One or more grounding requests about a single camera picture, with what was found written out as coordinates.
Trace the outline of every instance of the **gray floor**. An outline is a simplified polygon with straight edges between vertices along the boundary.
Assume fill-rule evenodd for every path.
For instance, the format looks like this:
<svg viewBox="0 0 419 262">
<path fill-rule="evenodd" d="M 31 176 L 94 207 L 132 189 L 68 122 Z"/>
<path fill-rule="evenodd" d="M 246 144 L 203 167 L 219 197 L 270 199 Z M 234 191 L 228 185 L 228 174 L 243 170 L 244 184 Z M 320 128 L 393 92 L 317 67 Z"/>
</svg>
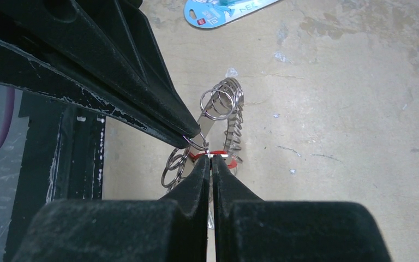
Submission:
<svg viewBox="0 0 419 262">
<path fill-rule="evenodd" d="M 141 9 L 195 116 L 201 94 L 237 71 L 241 181 L 266 200 L 361 203 L 393 259 L 419 261 L 419 0 L 284 0 L 212 31 L 188 25 L 181 1 Z M 104 198 L 165 193 L 170 146 L 114 120 L 106 141 Z"/>
</svg>

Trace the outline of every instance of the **silver key ring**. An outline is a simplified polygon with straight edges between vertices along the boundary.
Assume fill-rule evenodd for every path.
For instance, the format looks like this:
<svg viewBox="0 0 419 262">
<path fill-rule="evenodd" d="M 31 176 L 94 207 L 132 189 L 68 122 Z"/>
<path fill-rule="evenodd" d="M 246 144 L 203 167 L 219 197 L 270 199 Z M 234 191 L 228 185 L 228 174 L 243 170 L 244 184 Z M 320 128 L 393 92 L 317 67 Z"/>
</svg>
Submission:
<svg viewBox="0 0 419 262">
<path fill-rule="evenodd" d="M 199 145 L 197 145 L 197 143 L 195 143 L 193 140 L 192 140 L 192 138 L 188 138 L 188 137 L 186 137 L 185 135 L 183 136 L 184 137 L 184 139 L 187 141 L 187 142 L 189 142 L 189 144 L 191 145 L 191 146 L 193 146 L 195 149 L 197 149 L 198 151 L 206 151 L 206 150 L 208 150 L 209 149 L 209 143 L 208 143 L 208 141 L 206 141 L 206 138 L 203 136 L 203 134 L 200 132 L 200 136 L 201 136 L 201 138 L 203 139 L 203 146 L 199 146 Z"/>
<path fill-rule="evenodd" d="M 179 151 L 179 148 L 174 148 L 174 150 L 171 152 L 171 154 L 169 155 L 169 157 L 167 159 L 166 168 L 169 171 L 175 170 L 180 165 L 185 163 L 185 161 L 187 160 L 187 157 L 190 154 L 190 147 L 186 147 L 183 154 L 178 154 L 178 155 L 175 156 L 177 151 Z"/>
<path fill-rule="evenodd" d="M 163 174 L 161 175 L 161 185 L 165 188 L 169 188 L 173 184 L 175 184 L 176 181 L 178 181 L 181 178 L 182 173 L 184 172 L 184 167 L 185 167 L 185 162 L 183 165 L 179 166 L 179 168 L 177 169 L 177 175 L 168 184 L 165 184 L 165 178 L 166 178 L 166 173 L 169 171 L 169 169 L 165 168 L 165 170 L 163 170 Z"/>
</svg>

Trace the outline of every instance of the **metal key ring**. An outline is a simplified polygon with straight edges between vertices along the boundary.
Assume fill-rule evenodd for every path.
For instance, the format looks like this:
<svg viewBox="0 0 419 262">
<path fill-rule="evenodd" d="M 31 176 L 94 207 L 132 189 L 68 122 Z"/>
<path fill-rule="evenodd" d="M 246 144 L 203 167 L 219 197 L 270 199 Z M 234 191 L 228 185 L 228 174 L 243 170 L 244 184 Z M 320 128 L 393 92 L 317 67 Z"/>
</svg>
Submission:
<svg viewBox="0 0 419 262">
<path fill-rule="evenodd" d="M 167 188 L 166 193 L 171 192 L 171 190 L 173 190 L 184 179 L 185 177 L 180 177 L 174 184 Z"/>
<path fill-rule="evenodd" d="M 215 117 L 215 116 L 212 116 L 212 115 L 210 115 L 206 110 L 205 110 L 205 108 L 203 107 L 203 99 L 205 98 L 205 95 L 207 94 L 207 93 L 212 93 L 213 94 L 213 92 L 220 92 L 220 93 L 223 93 L 223 94 L 225 94 L 226 96 L 227 96 L 227 98 L 229 99 L 229 101 L 230 101 L 230 105 L 231 105 L 231 109 L 230 109 L 230 111 L 226 114 L 226 115 L 222 115 L 222 116 L 219 116 L 219 117 Z M 232 115 L 232 113 L 233 113 L 233 111 L 235 110 L 235 104 L 234 104 L 234 100 L 232 99 L 232 97 L 227 93 L 227 92 L 224 92 L 224 91 L 222 91 L 222 90 L 218 90 L 218 89 L 211 89 L 211 90 L 207 90 L 207 91 L 205 91 L 204 93 L 203 93 L 203 95 L 201 96 L 201 98 L 200 98 L 200 110 L 205 114 L 205 116 L 206 117 L 208 117 L 209 119 L 211 119 L 211 120 L 214 120 L 214 121 L 221 121 L 221 120 L 226 120 L 227 118 L 229 118 L 230 117 L 230 115 Z"/>
<path fill-rule="evenodd" d="M 209 143 L 208 143 L 208 141 L 206 141 L 206 138 L 203 136 L 203 134 L 200 132 L 200 136 L 201 136 L 201 138 L 203 139 L 203 146 L 199 146 L 199 145 L 197 145 L 193 140 L 192 140 L 192 138 L 188 138 L 188 137 L 186 137 L 185 135 L 183 136 L 184 137 L 184 139 L 187 141 L 187 142 L 189 142 L 189 144 L 191 145 L 191 146 L 193 146 L 195 149 L 197 149 L 198 151 L 206 151 L 208 148 L 209 148 Z"/>
<path fill-rule="evenodd" d="M 175 156 L 177 151 L 179 151 L 179 148 L 174 148 L 174 150 L 171 152 L 171 154 L 169 155 L 167 159 L 166 167 L 168 168 L 169 171 L 175 170 L 180 165 L 185 163 L 185 160 L 190 154 L 190 147 L 186 147 L 183 154 L 178 154 Z M 176 164 L 172 165 L 179 158 L 180 160 Z"/>
<path fill-rule="evenodd" d="M 166 178 L 166 173 L 169 171 L 169 169 L 168 168 L 165 168 L 165 170 L 163 170 L 163 174 L 161 175 L 161 185 L 163 186 L 163 187 L 165 187 L 165 188 L 169 188 L 169 187 L 171 187 L 173 184 L 175 184 L 176 183 L 176 181 L 178 181 L 180 178 L 181 178 L 181 176 L 182 176 L 182 173 L 184 172 L 184 164 L 183 165 L 180 165 L 179 166 L 179 168 L 177 169 L 177 174 L 176 174 L 176 176 L 172 179 L 172 181 L 171 182 L 169 182 L 168 184 L 165 184 L 165 178 Z"/>
</svg>

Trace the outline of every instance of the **black plastic part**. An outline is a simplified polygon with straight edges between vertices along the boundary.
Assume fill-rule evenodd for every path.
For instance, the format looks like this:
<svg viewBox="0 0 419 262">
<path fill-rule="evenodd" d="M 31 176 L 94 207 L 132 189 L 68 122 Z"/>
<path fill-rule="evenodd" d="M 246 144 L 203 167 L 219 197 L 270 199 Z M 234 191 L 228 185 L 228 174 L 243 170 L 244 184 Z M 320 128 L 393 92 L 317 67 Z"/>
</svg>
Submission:
<svg viewBox="0 0 419 262">
<path fill-rule="evenodd" d="M 24 93 L 19 117 L 29 118 L 29 129 L 4 261 L 12 260 L 47 201 L 102 195 L 104 116 Z"/>
<path fill-rule="evenodd" d="M 391 261 L 362 205 L 268 202 L 212 160 L 217 261 Z M 57 202 L 15 261 L 205 261 L 210 162 L 158 201 Z"/>
<path fill-rule="evenodd" d="M 200 127 L 139 1 L 0 0 L 0 84 L 116 118 L 168 144 Z"/>
<path fill-rule="evenodd" d="M 391 261 L 357 203 L 266 202 L 212 160 L 217 261 Z"/>
<path fill-rule="evenodd" d="M 210 161 L 158 201 L 54 201 L 13 261 L 205 261 Z"/>
</svg>

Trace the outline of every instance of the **concrete floor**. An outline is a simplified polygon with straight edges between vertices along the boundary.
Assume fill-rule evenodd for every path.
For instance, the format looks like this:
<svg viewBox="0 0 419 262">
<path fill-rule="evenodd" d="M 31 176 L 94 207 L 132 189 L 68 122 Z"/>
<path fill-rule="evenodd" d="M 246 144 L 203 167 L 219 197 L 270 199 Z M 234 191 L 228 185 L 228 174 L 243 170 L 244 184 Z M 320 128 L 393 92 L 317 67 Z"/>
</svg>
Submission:
<svg viewBox="0 0 419 262">
<path fill-rule="evenodd" d="M 238 72 L 237 177 L 265 200 L 361 203 L 392 258 L 419 261 L 419 0 L 282 0 L 211 31 L 188 25 L 183 6 L 141 9 L 195 116 L 201 94 Z M 165 193 L 170 146 L 114 120 L 106 142 L 105 199 Z"/>
</svg>

